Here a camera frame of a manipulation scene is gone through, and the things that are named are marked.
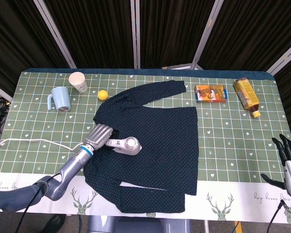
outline plastic bottle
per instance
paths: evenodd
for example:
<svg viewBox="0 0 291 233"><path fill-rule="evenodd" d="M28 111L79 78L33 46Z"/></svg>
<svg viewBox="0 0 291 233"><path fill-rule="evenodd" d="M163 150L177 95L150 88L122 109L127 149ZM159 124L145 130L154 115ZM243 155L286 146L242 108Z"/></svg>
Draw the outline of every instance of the plastic bottle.
<svg viewBox="0 0 291 233"><path fill-rule="evenodd" d="M259 100L247 78L241 78L234 82L234 89L241 101L243 108L250 111L254 118L259 117Z"/></svg>

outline blue ring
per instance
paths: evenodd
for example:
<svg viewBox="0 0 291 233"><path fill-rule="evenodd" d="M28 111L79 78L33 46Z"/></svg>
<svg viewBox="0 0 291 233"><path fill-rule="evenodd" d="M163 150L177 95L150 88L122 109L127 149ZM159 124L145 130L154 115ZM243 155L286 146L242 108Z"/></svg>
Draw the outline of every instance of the blue ring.
<svg viewBox="0 0 291 233"><path fill-rule="evenodd" d="M80 148L83 149L83 150L85 150L89 154L90 157L92 157L94 155L94 153L91 152L91 151L89 151L89 149L86 148L85 146L81 146Z"/></svg>

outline paper cup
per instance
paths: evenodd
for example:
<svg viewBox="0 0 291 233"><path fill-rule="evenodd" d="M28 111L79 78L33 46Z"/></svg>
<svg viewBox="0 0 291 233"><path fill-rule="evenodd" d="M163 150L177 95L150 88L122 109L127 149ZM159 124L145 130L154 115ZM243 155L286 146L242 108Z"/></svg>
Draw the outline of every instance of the paper cup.
<svg viewBox="0 0 291 233"><path fill-rule="evenodd" d="M81 72L74 72L69 76L69 83L74 86L80 93L87 90L85 76Z"/></svg>

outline green checkered tablecloth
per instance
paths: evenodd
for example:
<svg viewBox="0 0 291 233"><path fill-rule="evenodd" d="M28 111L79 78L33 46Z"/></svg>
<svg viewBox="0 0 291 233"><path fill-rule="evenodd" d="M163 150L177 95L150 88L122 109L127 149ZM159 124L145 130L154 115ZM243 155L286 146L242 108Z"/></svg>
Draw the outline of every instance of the green checkered tablecloth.
<svg viewBox="0 0 291 233"><path fill-rule="evenodd" d="M283 179L271 138L282 133L291 139L291 133L275 81L250 81L261 102L261 117L254 119L238 101L232 86L234 79L85 74L89 88L79 94L68 77L65 73L21 73L2 139L43 138L74 147L94 127L93 117L102 103L97 99L99 90L114 96L145 83L183 80L186 93L146 106L197 108L200 181L260 183L262 172L274 180ZM198 84L226 85L228 102L196 103L194 87ZM57 86L69 90L71 110L67 113L57 113L54 108L48 111L47 97ZM54 174L72 155L46 142L8 141L0 147L0 172Z"/></svg>

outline yellow ball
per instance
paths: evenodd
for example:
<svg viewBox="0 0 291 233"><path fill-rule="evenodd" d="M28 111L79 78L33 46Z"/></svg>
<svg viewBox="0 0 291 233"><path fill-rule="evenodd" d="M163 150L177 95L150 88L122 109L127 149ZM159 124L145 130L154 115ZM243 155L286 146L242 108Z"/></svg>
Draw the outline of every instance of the yellow ball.
<svg viewBox="0 0 291 233"><path fill-rule="evenodd" d="M105 101L108 98L108 92L105 90L101 90L98 92L98 99Z"/></svg>

